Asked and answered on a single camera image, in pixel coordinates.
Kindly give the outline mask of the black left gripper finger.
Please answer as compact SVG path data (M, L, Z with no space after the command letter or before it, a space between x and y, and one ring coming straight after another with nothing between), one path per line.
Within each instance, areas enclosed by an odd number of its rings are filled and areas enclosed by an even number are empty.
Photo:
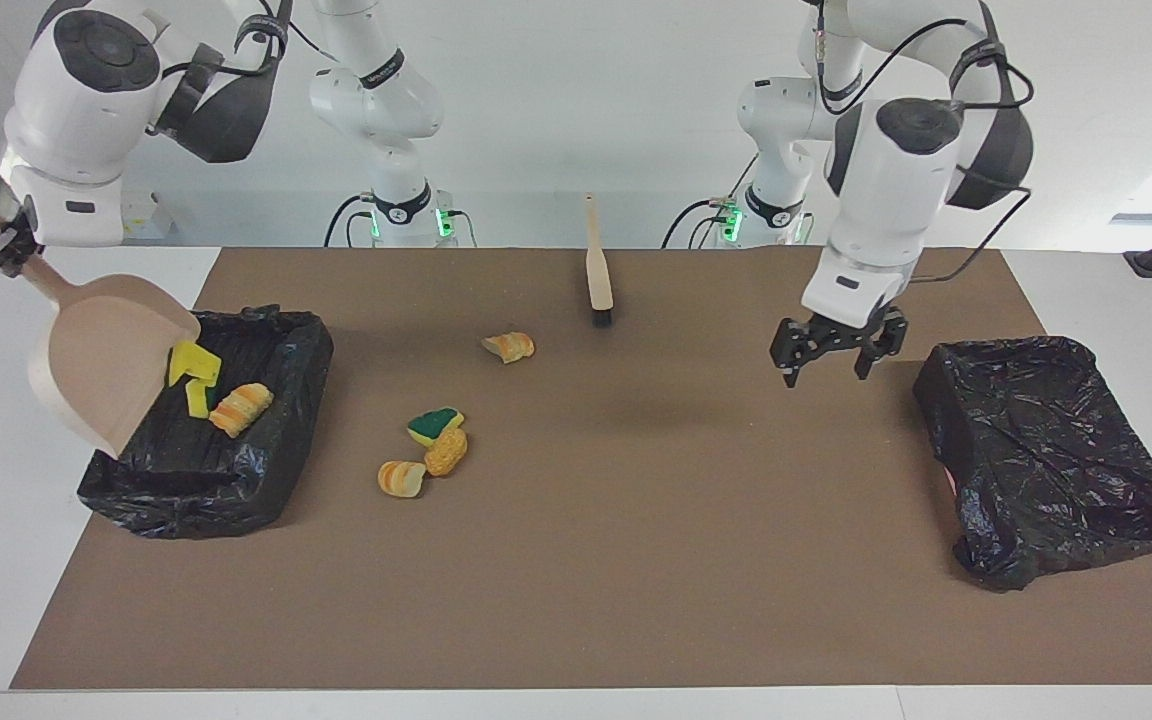
M771 342L771 359L780 370L785 386L795 388L801 370L818 359L814 325L795 323L791 318L782 319L776 325L776 333Z
M867 328L861 332L859 355L855 361L855 374L859 381L865 381L873 366L881 363L884 357L901 353L908 327L908 319L900 309L876 311Z

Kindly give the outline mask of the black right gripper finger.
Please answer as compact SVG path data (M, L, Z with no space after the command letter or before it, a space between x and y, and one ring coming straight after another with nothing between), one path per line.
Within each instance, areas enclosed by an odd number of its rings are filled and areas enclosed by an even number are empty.
M0 274L15 278L35 255L35 236L29 227L8 227L0 232Z

